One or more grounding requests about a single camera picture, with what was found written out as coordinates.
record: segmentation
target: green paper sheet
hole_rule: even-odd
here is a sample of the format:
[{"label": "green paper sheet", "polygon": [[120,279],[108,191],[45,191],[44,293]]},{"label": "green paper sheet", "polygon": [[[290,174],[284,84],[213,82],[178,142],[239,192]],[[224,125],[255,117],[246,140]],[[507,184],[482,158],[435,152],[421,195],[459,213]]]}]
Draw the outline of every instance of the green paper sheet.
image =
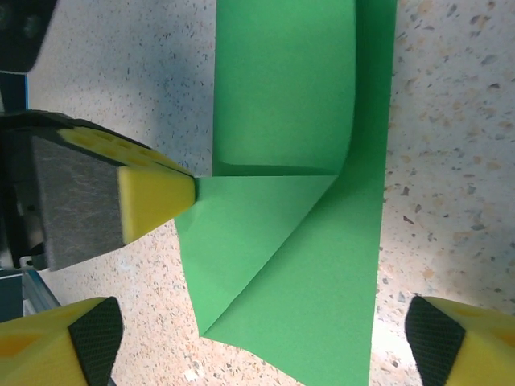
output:
[{"label": "green paper sheet", "polygon": [[394,20],[395,0],[217,4],[187,286],[202,336],[306,385],[368,384]]}]

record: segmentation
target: speckled countertop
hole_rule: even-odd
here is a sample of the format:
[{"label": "speckled countertop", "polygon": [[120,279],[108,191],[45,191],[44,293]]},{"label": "speckled countertop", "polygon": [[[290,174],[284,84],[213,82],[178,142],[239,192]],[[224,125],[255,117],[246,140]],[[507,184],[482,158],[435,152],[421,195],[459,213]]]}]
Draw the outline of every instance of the speckled countertop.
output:
[{"label": "speckled countertop", "polygon": [[[30,104],[84,117],[210,172],[214,0],[60,2]],[[414,293],[515,312],[515,2],[400,0],[370,384],[417,386]],[[296,384],[199,339],[172,222],[46,282],[118,297],[125,385]]]}]

